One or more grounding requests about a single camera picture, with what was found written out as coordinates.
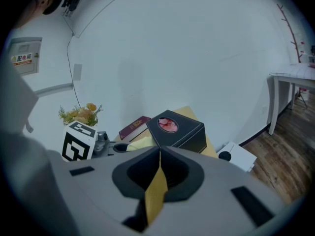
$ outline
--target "red book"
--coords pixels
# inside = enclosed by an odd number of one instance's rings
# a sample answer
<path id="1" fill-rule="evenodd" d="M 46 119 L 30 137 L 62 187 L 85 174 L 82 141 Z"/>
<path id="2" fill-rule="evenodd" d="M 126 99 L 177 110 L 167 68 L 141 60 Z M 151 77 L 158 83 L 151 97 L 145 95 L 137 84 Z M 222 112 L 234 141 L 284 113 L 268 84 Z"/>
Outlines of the red book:
<path id="1" fill-rule="evenodd" d="M 136 136 L 140 135 L 148 127 L 146 122 L 151 118 L 142 116 L 135 120 L 133 123 L 129 124 L 127 127 L 119 131 L 119 136 L 122 141 L 131 142 Z"/>

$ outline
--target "table leg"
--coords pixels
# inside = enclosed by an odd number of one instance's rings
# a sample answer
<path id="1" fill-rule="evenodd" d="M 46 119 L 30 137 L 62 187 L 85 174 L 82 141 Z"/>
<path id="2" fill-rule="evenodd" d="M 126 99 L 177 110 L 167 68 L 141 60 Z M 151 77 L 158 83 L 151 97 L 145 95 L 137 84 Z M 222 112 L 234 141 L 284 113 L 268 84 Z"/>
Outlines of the table leg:
<path id="1" fill-rule="evenodd" d="M 291 110 L 293 110 L 294 99 L 295 99 L 295 83 L 292 83 L 292 97 L 291 97 L 291 104 L 289 107 Z"/>
<path id="2" fill-rule="evenodd" d="M 268 132 L 269 135 L 272 135 L 275 131 L 279 111 L 279 81 L 277 76 L 274 76 L 274 83 L 275 83 L 274 110 L 272 112 L 272 119 Z"/>

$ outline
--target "white box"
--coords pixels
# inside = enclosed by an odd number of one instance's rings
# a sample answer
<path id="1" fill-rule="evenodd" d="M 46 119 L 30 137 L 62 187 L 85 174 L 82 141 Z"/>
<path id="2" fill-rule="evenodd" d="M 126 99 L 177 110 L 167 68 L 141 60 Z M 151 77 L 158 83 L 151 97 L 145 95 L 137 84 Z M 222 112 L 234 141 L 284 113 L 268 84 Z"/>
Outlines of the white box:
<path id="1" fill-rule="evenodd" d="M 238 146 L 234 142 L 229 142 L 223 149 L 217 154 L 219 155 L 223 151 L 228 151 L 231 154 L 230 163 L 238 166 L 243 171 L 250 172 L 254 166 L 254 162 L 257 159 L 256 156 Z"/>
<path id="2" fill-rule="evenodd" d="M 91 159 L 96 139 L 97 129 L 79 121 L 68 124 L 63 130 L 63 159 L 65 161 Z"/>

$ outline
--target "wooden floor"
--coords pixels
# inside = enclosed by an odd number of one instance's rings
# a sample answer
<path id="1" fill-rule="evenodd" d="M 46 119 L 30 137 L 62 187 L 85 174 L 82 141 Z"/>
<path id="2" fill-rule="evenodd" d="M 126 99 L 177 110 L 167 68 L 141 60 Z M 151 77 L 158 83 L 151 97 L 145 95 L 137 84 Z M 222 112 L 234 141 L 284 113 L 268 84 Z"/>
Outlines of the wooden floor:
<path id="1" fill-rule="evenodd" d="M 257 156 L 251 174 L 287 204 L 307 193 L 315 170 L 315 94 L 307 105 L 297 99 L 293 111 L 278 118 L 272 136 L 265 131 L 244 146 Z"/>

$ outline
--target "black box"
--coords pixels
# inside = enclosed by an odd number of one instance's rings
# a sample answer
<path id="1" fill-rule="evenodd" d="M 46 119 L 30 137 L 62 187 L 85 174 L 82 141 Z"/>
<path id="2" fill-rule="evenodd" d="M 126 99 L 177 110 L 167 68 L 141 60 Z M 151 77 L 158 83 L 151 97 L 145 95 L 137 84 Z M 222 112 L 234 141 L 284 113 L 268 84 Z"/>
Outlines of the black box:
<path id="1" fill-rule="evenodd" d="M 168 132 L 162 129 L 158 124 L 160 118 L 174 121 L 178 127 L 177 131 Z M 172 146 L 197 153 L 201 153 L 207 147 L 205 125 L 173 111 L 166 110 L 147 121 L 146 124 L 159 147 Z"/>

